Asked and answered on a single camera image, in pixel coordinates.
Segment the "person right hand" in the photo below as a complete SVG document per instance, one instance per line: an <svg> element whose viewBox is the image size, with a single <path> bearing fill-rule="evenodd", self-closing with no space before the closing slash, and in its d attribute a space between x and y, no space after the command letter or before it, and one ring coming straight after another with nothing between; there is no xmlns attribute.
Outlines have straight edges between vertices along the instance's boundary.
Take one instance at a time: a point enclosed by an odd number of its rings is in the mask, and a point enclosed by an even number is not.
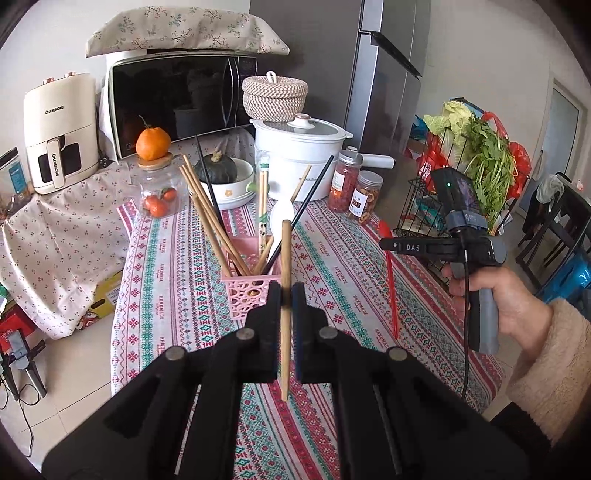
<svg viewBox="0 0 591 480"><path fill-rule="evenodd" d="M491 289L499 310L499 332L511 336L530 361L542 352L552 308L536 298L507 267L485 267L470 276L469 290Z"/></svg>

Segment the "beige fleece right forearm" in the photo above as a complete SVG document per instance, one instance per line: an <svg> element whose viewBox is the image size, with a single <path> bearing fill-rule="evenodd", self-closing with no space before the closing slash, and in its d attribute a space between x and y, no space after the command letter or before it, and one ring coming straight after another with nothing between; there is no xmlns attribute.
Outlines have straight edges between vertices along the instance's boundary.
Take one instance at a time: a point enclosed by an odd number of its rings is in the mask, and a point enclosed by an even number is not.
<svg viewBox="0 0 591 480"><path fill-rule="evenodd" d="M563 299L540 355L521 355L511 403L491 424L519 447L531 479L590 477L590 321Z"/></svg>

